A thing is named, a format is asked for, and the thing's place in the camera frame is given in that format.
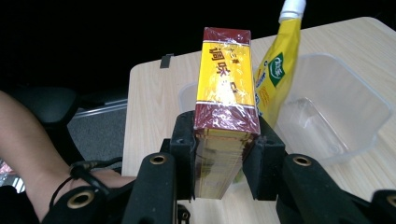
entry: black chair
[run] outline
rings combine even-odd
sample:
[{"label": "black chair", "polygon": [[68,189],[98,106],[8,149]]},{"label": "black chair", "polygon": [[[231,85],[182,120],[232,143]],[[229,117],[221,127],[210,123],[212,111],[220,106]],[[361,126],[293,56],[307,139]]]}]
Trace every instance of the black chair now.
[{"label": "black chair", "polygon": [[84,161],[67,128],[81,102],[75,91],[62,87],[18,87],[5,92],[38,118],[66,163]]}]

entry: light wood tabletop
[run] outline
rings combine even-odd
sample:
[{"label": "light wood tabletop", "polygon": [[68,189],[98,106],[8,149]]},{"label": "light wood tabletop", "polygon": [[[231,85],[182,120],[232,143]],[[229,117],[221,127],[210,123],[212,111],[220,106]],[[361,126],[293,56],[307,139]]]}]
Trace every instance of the light wood tabletop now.
[{"label": "light wood tabletop", "polygon": [[[252,40],[253,66],[259,65],[274,39],[273,35]],[[343,61],[391,107],[396,105],[396,32],[381,21],[357,18],[303,29],[299,54],[318,52]],[[137,175],[141,161],[159,152],[163,139],[171,137],[180,114],[179,91],[198,80],[200,60],[197,51],[172,57],[169,68],[160,68],[158,60],[131,70],[123,175]],[[341,189],[366,201],[377,189],[396,189],[395,136],[392,116],[379,131],[374,148],[325,170]],[[222,200],[179,203],[191,212],[191,223],[279,223],[276,202],[254,201],[246,182],[231,185]]]}]

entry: transparent plastic bin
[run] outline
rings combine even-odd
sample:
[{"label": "transparent plastic bin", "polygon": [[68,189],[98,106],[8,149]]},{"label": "transparent plastic bin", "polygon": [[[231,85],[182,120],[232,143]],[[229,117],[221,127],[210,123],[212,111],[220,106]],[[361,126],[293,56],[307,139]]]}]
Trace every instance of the transparent plastic bin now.
[{"label": "transparent plastic bin", "polygon": [[[179,92],[180,113],[194,110],[197,83]],[[275,131],[288,153],[330,165],[373,148],[390,105],[332,55],[300,56]]]}]

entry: box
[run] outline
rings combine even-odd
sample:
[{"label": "box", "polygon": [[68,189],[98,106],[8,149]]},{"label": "box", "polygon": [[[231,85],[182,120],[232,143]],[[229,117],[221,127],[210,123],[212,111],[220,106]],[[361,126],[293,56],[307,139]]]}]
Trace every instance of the box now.
[{"label": "box", "polygon": [[249,30],[204,30],[193,126],[198,198],[222,198],[260,135],[250,41]]},{"label": "box", "polygon": [[[180,113],[194,110],[197,83],[179,92]],[[288,153],[321,165],[349,161],[373,148],[391,107],[346,64],[326,53],[300,56],[275,131]]]}]

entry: printed logo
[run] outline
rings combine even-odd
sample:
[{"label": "printed logo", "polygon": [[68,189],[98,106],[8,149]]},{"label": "printed logo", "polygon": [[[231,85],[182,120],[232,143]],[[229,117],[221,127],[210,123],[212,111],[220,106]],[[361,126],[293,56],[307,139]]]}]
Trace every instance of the printed logo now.
[{"label": "printed logo", "polygon": [[285,76],[285,71],[283,70],[283,53],[278,54],[269,64],[268,70],[270,73],[270,78],[274,86],[276,87],[280,79]]}]

